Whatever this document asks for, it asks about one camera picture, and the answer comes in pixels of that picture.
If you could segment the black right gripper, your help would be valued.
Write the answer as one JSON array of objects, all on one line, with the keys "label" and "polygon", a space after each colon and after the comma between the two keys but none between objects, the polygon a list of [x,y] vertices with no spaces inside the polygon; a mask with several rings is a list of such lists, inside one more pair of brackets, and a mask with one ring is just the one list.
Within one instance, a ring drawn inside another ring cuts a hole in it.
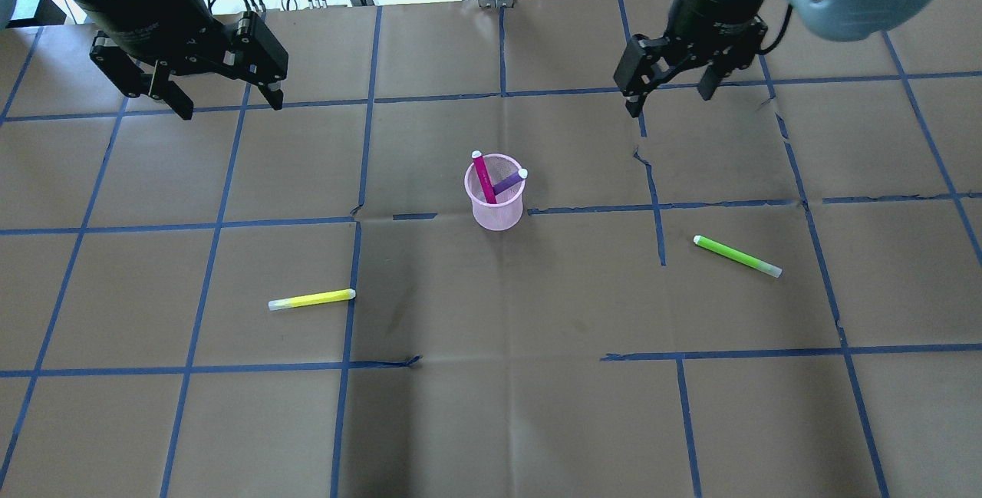
[{"label": "black right gripper", "polygon": [[629,117],[641,117],[651,92],[691,69],[705,69],[697,91],[711,100],[725,78],[762,51],[764,1],[673,0],[662,36],[632,35],[614,72]]}]

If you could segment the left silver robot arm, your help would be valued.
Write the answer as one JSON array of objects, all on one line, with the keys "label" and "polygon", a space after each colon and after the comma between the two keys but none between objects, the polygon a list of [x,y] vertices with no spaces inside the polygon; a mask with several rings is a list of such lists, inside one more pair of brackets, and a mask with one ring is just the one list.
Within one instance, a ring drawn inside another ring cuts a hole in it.
[{"label": "left silver robot arm", "polygon": [[[259,12],[224,24],[204,0],[73,1],[98,29],[89,58],[127,97],[150,97],[190,120],[193,100],[176,79],[218,74],[255,86],[274,110],[284,106],[288,52]],[[3,24],[16,2],[2,0]]]}]

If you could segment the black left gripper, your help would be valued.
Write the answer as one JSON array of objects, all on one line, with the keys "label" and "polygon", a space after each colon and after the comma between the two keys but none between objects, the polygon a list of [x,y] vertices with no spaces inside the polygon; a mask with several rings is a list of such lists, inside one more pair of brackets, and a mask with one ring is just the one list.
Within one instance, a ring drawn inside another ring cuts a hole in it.
[{"label": "black left gripper", "polygon": [[193,100],[174,78],[221,74],[256,86],[271,109],[283,110],[288,52],[259,12],[225,24],[204,0],[74,1],[98,29],[89,58],[120,93],[157,96],[189,121]]}]

